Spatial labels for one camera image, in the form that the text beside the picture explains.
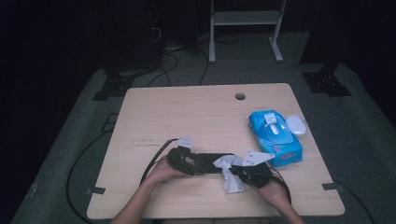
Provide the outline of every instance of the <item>person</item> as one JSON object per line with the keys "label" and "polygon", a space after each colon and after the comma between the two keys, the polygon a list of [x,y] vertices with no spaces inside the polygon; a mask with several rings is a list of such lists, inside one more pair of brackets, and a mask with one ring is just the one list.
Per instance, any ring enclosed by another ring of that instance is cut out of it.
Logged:
{"label": "person", "polygon": [[[122,210],[111,220],[111,224],[138,224],[149,202],[151,192],[161,183],[173,178],[185,176],[179,170],[172,168],[167,159],[162,157],[151,173],[139,186],[129,202]],[[303,219],[298,215],[289,203],[285,190],[271,180],[266,186],[255,189],[262,198],[272,205],[279,214],[287,220],[289,224],[304,223]]]}

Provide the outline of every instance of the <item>blue plastic box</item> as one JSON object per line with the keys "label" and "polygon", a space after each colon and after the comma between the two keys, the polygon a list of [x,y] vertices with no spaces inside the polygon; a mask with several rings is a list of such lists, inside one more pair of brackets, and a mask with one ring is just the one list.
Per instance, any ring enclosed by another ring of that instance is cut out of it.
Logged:
{"label": "blue plastic box", "polygon": [[290,131],[285,119],[275,110],[253,112],[249,116],[249,121],[261,150],[275,155],[268,161],[272,167],[303,160],[303,147],[297,136]]}

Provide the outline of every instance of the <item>cable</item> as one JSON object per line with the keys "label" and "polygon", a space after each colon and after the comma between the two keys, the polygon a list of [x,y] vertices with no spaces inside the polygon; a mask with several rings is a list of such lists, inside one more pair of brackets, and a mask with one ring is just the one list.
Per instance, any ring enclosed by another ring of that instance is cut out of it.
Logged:
{"label": "cable", "polygon": [[205,75],[206,75],[207,68],[208,68],[208,66],[209,66],[209,59],[207,58],[206,54],[205,54],[201,49],[199,49],[199,51],[201,51],[201,52],[204,54],[204,56],[205,56],[205,61],[206,61],[205,71],[204,71],[204,73],[202,74],[201,80],[199,81],[199,84],[198,84],[199,86],[201,86],[201,85],[202,85],[202,81],[204,80],[204,77],[205,77]]}
{"label": "cable", "polygon": [[79,154],[78,158],[75,160],[75,162],[73,163],[72,168],[70,169],[69,175],[67,177],[67,182],[66,182],[66,197],[67,197],[67,202],[69,203],[70,207],[73,209],[73,211],[75,212],[75,214],[80,217],[82,220],[84,220],[87,223],[92,223],[90,220],[88,220],[87,218],[85,218],[82,214],[80,214],[78,212],[78,210],[76,209],[76,207],[72,204],[71,200],[70,200],[70,195],[69,195],[69,184],[70,184],[70,179],[71,179],[71,175],[73,174],[74,168],[76,166],[76,164],[78,163],[78,161],[81,159],[81,157],[85,154],[85,152],[97,141],[99,140],[101,137],[103,137],[105,134],[107,133],[112,133],[113,129],[110,129],[108,131],[102,132],[102,134],[100,134],[99,136],[97,136],[95,139],[93,139],[93,141],[91,141],[85,148],[84,150],[82,150],[82,152]]}
{"label": "cable", "polygon": [[358,197],[358,195],[356,195],[347,185],[345,185],[343,182],[335,179],[332,177],[332,180],[334,180],[335,183],[341,185],[344,189],[346,189],[346,191],[348,191],[357,201],[358,203],[361,205],[361,207],[363,207],[364,211],[366,212],[367,216],[370,218],[371,222],[373,224],[375,224],[375,220],[372,216],[372,214],[370,213],[369,209],[366,207],[366,205],[364,204],[364,202]]}
{"label": "cable", "polygon": [[161,68],[161,70],[163,70],[163,72],[166,75],[166,78],[168,79],[168,85],[167,86],[172,86],[171,78],[168,75],[168,71],[165,71],[165,69],[163,69],[163,64],[162,63],[160,64],[160,68]]}
{"label": "cable", "polygon": [[162,37],[163,33],[162,33],[162,32],[161,32],[161,30],[160,30],[160,29],[158,29],[157,27],[151,27],[151,31],[153,31],[153,30],[156,30],[156,31],[158,31],[158,37],[157,37],[157,40],[153,40],[155,43],[158,43],[157,41],[159,41],[159,40],[161,39],[161,37]]}
{"label": "cable", "polygon": [[281,179],[277,178],[276,176],[273,176],[273,175],[270,176],[270,179],[274,180],[275,182],[280,184],[280,186],[283,187],[283,189],[285,190],[286,196],[288,197],[289,202],[291,204],[290,189],[289,189],[289,186],[286,184],[286,182],[284,180],[281,180]]}
{"label": "cable", "polygon": [[141,185],[143,183],[143,181],[146,179],[146,176],[149,173],[149,170],[151,169],[151,167],[157,162],[156,160],[158,159],[158,157],[161,155],[161,153],[163,153],[163,151],[174,141],[178,140],[177,138],[174,139],[170,139],[168,141],[166,141],[165,144],[163,144],[163,146],[158,150],[158,152],[154,155],[154,157],[152,158],[151,162],[148,164],[148,167],[146,168],[145,172],[142,175],[142,178],[140,179],[140,184]]}
{"label": "cable", "polygon": [[270,170],[274,171],[277,175],[279,175],[279,177],[282,179],[282,181],[285,181],[285,179],[283,178],[283,176],[280,174],[280,172],[272,167],[270,167]]}
{"label": "cable", "polygon": [[155,79],[157,79],[157,78],[159,78],[159,77],[161,77],[161,76],[163,76],[163,75],[167,75],[167,77],[168,77],[168,82],[169,82],[169,84],[170,84],[170,78],[169,78],[169,76],[168,76],[167,73],[170,72],[170,71],[172,71],[172,70],[174,70],[174,69],[177,67],[177,65],[178,65],[178,58],[177,58],[176,56],[174,56],[174,55],[171,55],[171,54],[166,54],[166,55],[167,55],[167,56],[170,56],[170,57],[172,57],[172,58],[174,58],[174,59],[176,60],[175,65],[174,65],[173,67],[171,67],[169,70],[163,71],[161,74],[159,74],[158,76],[156,76],[155,78],[153,78],[153,79],[148,83],[148,85],[147,85],[146,87],[149,87],[149,85],[151,85],[151,83],[154,82]]}

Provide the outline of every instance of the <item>gray carpet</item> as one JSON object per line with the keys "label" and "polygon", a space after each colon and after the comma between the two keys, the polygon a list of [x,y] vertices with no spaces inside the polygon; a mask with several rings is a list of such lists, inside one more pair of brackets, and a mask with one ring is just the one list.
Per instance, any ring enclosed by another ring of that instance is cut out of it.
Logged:
{"label": "gray carpet", "polygon": [[[329,97],[312,93],[302,72],[318,71],[321,64],[300,65],[307,33],[280,34],[278,44],[285,59],[276,63],[268,43],[269,34],[245,35],[233,44],[217,44],[217,62],[210,64],[202,85],[289,83],[296,95],[318,148],[333,178],[343,182],[373,215],[375,223],[394,223],[396,219],[396,130],[376,106],[359,78],[343,65],[335,74],[352,96]],[[207,55],[208,45],[200,49]],[[172,86],[196,86],[205,71],[206,60],[201,51],[186,49],[173,53],[177,67],[168,73]],[[163,57],[163,68],[175,64],[173,57]],[[146,87],[162,73],[161,69],[138,77],[134,87]],[[106,75],[101,69],[92,75],[58,135],[36,179],[35,194],[28,194],[12,223],[84,223],[90,201],[87,189],[95,185],[122,97],[106,101],[92,98],[102,88]],[[151,87],[169,85],[166,76],[157,78]],[[103,134],[101,138],[90,143]],[[66,197],[69,172],[69,195],[76,212]],[[304,217],[306,223],[371,223],[361,204],[347,190],[340,195],[346,211],[340,217]],[[108,220],[92,220],[106,223]],[[284,223],[280,217],[271,222]]]}

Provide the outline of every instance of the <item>hole in table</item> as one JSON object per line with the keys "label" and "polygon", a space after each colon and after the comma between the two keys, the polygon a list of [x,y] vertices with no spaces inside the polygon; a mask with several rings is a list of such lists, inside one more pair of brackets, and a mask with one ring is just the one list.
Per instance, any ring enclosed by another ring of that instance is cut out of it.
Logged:
{"label": "hole in table", "polygon": [[237,99],[237,100],[245,100],[247,97],[246,97],[246,95],[244,94],[244,93],[242,93],[242,92],[238,92],[236,95],[235,95],[235,99]]}

